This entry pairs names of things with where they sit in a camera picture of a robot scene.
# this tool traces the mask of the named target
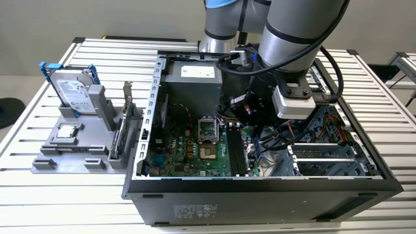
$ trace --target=motherboard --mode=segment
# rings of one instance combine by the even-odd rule
[[[151,176],[234,176],[235,162],[230,156],[228,126],[223,123],[215,125],[206,123],[194,129],[195,131],[184,126],[171,126],[166,149],[158,153],[152,152]],[[240,128],[239,131],[243,144],[236,147],[246,153],[252,143],[250,129]],[[203,141],[202,136],[218,140]],[[240,159],[246,165],[248,163],[246,156],[240,156]],[[260,176],[256,162],[252,162],[252,167],[246,168],[247,176]]]

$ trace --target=blue clip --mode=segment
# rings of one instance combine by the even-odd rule
[[[51,70],[59,70],[59,69],[63,68],[63,64],[60,64],[60,63],[50,63],[47,68],[51,69]]]
[[[63,100],[63,98],[60,97],[59,92],[58,92],[58,90],[56,90],[56,87],[55,87],[55,85],[54,85],[54,82],[52,82],[52,80],[51,80],[51,77],[50,77],[50,74],[48,74],[48,70],[47,70],[47,62],[42,61],[40,64],[39,64],[39,66],[40,66],[40,71],[42,71],[42,73],[44,74],[44,77],[46,77],[47,81],[50,82],[50,84],[51,84],[51,86],[52,86],[52,88],[54,88],[54,90],[55,90],[55,92],[56,92],[56,94],[58,94],[59,100],[60,100],[60,102],[63,103],[63,107],[67,107],[67,105],[66,105],[66,103],[64,103],[64,100]]]
[[[100,79],[99,79],[99,74],[98,74],[98,69],[96,67],[91,64],[88,66],[88,69],[91,70],[91,73],[92,73],[92,81],[95,84],[102,84],[100,83]]]

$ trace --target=yellow wire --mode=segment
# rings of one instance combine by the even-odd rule
[[[232,117],[226,117],[223,116],[220,113],[219,113],[219,116],[223,117],[223,118],[228,118],[228,119],[232,119],[232,120],[239,120],[238,118],[232,118]]]

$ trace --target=metal frame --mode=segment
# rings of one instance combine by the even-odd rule
[[[123,95],[120,81],[134,81],[134,92],[148,90],[154,64],[140,61],[156,60],[156,50],[196,51],[196,43],[154,42],[132,40],[87,39],[74,57],[72,63],[102,62],[99,73],[103,85],[110,88],[110,98],[118,104]],[[20,119],[0,143],[0,207],[4,218],[0,220],[0,232],[56,233],[56,232],[166,232],[166,233],[294,233],[328,232],[336,234],[412,234],[416,232],[416,129],[392,104],[391,93],[382,92],[367,74],[367,67],[356,61],[346,50],[330,50],[346,80],[344,98],[355,116],[375,143],[392,173],[403,184],[406,192],[388,201],[363,211],[342,223],[263,224],[150,227],[135,213],[131,201],[119,198],[123,175],[34,175],[28,171],[36,143],[48,135],[48,126],[54,126],[54,109],[59,99],[51,95],[48,84],[40,88]],[[335,72],[324,56],[319,53],[330,75]],[[146,106],[146,99],[135,99],[138,106]]]
[[[416,54],[407,54],[398,52],[390,59],[388,65],[395,65],[407,75],[407,77],[416,83]]]

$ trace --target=black bracket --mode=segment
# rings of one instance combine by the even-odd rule
[[[384,64],[368,64],[372,71],[376,73],[378,77],[386,83],[391,80],[399,73],[400,69],[395,65]]]

